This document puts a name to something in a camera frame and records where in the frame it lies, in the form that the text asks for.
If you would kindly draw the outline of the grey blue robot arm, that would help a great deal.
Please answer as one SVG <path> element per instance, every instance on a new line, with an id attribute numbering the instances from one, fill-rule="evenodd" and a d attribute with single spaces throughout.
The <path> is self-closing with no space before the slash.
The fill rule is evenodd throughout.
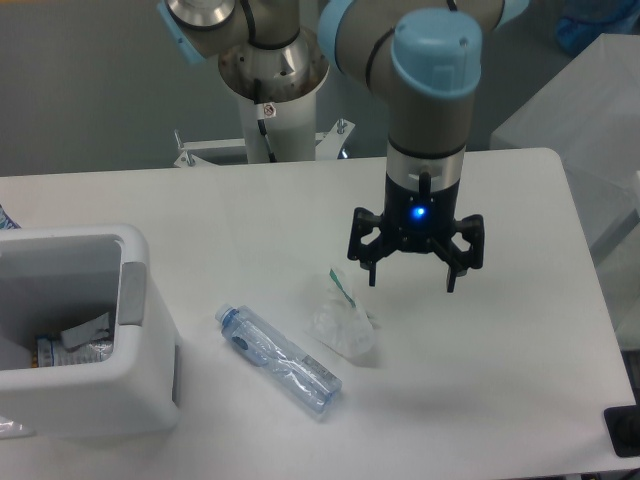
<path id="1" fill-rule="evenodd" d="M 296 1 L 162 1 L 193 63 L 216 58 L 244 106 L 252 163 L 315 155 L 315 94 L 331 69 L 389 110 L 385 203 L 354 212 L 347 256 L 374 273 L 394 252 L 436 255 L 447 281 L 483 265 L 480 215 L 455 218 L 485 34 L 524 1 L 329 1 L 315 29 Z"/>

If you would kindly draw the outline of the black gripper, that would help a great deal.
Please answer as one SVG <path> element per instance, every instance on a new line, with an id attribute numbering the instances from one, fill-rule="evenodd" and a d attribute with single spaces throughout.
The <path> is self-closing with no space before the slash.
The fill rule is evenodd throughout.
<path id="1" fill-rule="evenodd" d="M 469 269 L 481 269 L 484 263 L 484 218 L 473 214 L 454 219 L 459 182 L 421 197 L 385 178 L 383 214 L 357 207 L 348 243 L 347 258 L 358 261 L 368 272 L 368 284 L 376 285 L 377 263 L 396 250 L 411 253 L 433 253 L 448 265 L 446 290 L 453 293 L 456 280 Z M 457 246 L 453 237 L 459 234 L 468 244 Z"/>

